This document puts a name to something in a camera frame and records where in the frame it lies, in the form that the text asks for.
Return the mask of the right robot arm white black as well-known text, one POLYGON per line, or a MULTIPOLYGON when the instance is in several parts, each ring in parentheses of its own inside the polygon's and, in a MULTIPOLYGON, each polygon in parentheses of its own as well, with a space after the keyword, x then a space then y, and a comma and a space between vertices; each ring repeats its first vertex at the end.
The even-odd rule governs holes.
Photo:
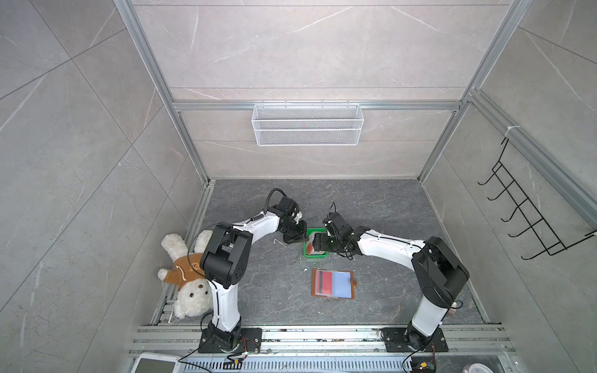
POLYGON ((457 255, 438 237, 412 240, 368 227, 353 228, 337 212, 328 214, 323 225, 326 231, 313 234, 307 253, 337 253, 349 259, 374 256, 415 272, 423 298, 404 337, 413 349, 426 346, 470 279, 457 255))

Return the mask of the green plastic card tray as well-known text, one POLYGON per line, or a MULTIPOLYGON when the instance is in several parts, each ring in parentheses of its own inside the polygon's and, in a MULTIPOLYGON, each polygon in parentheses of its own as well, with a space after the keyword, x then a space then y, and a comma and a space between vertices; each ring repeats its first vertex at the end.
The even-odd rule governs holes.
POLYGON ((308 228, 307 235, 308 241, 303 245, 303 254, 307 258, 325 258, 328 256, 328 252, 325 251, 316 251, 313 245, 313 241, 315 239, 315 234, 323 233, 326 234, 325 228, 308 228))

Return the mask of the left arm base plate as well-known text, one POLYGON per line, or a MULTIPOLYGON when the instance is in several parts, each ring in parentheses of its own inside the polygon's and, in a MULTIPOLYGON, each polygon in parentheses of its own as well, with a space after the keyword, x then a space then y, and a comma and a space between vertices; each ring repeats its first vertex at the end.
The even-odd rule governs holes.
POLYGON ((259 352, 263 330, 261 328, 236 328, 224 332, 217 328, 202 330, 203 334, 197 352, 199 354, 241 354, 259 352))

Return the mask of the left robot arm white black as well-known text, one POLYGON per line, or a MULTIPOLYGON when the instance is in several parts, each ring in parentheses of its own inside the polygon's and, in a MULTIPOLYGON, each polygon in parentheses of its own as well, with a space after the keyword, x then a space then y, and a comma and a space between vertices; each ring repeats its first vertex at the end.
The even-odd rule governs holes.
POLYGON ((208 241, 200 267, 211 286, 215 302, 208 331, 221 340, 239 339, 241 315, 238 283, 244 276, 252 244, 270 234, 281 233, 283 242, 306 242, 307 224, 296 201, 282 196, 260 214, 243 222, 219 223, 208 241))

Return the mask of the brown leather card holder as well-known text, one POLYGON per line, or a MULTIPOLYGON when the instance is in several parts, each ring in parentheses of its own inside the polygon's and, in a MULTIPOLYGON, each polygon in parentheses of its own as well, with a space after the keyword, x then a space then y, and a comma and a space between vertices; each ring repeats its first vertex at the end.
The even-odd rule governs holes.
POLYGON ((351 271, 328 270, 333 274, 333 295, 324 298, 354 299, 357 282, 351 271))

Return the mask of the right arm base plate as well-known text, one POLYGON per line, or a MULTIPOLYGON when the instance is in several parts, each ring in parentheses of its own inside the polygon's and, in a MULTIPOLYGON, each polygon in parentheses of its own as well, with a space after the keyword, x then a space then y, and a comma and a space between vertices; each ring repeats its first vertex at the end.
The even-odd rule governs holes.
POLYGON ((426 337, 410 326, 385 327, 381 329, 381 337, 388 353, 449 351, 446 338, 440 328, 430 337, 426 337))

